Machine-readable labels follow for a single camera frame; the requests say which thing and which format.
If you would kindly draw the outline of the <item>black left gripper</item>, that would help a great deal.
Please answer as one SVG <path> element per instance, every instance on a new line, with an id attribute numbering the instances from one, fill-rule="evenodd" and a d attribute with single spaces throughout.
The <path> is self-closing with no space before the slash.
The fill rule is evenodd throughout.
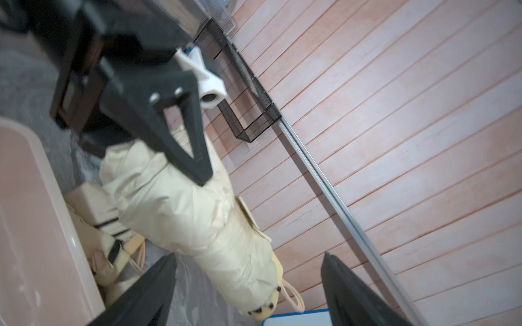
<path id="1" fill-rule="evenodd" d="M 198 81 L 174 57 L 190 37 L 174 20 L 115 1 L 13 1 L 12 31 L 57 66 L 50 115 L 83 150 L 139 139 L 198 186 L 212 178 Z"/>

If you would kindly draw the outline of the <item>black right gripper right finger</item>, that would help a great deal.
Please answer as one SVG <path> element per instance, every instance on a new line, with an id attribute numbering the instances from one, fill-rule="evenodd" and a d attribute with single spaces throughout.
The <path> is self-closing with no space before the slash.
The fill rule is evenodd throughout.
<path id="1" fill-rule="evenodd" d="M 338 257 L 324 255 L 321 277 L 333 325 L 410 325 Z"/>

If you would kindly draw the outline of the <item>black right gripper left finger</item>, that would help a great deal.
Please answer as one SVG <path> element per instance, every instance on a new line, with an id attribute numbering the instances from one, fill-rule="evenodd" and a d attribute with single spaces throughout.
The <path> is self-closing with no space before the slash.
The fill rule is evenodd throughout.
<path id="1" fill-rule="evenodd" d="M 175 254 L 163 256 L 90 325 L 166 325 L 176 268 Z"/>

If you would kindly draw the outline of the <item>cream black striped umbrella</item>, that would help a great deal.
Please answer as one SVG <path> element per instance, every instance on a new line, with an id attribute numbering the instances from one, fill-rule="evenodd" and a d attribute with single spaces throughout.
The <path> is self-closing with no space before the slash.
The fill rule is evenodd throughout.
<path id="1" fill-rule="evenodd" d="M 83 183 L 64 199 L 108 308 L 144 274 L 145 237 L 120 223 L 111 197 L 96 183 Z"/>

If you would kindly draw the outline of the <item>plain cream umbrella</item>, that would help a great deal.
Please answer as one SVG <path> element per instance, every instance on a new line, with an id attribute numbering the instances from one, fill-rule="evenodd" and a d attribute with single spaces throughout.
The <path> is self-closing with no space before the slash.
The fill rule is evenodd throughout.
<path id="1" fill-rule="evenodd" d="M 303 312 L 304 300 L 284 279 L 271 239 L 235 194 L 213 145 L 207 148 L 213 175 L 199 186 L 141 140 L 108 147 L 99 176 L 120 223 L 163 249 L 191 257 L 241 314 L 263 321 L 281 298 Z"/>

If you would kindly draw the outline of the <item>pink plastic storage box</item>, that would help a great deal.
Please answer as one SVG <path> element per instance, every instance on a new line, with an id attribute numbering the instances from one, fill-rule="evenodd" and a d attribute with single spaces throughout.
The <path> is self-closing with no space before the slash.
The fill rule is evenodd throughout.
<path id="1" fill-rule="evenodd" d="M 105 309 L 39 137 L 1 120 L 1 324 L 87 325 Z"/>

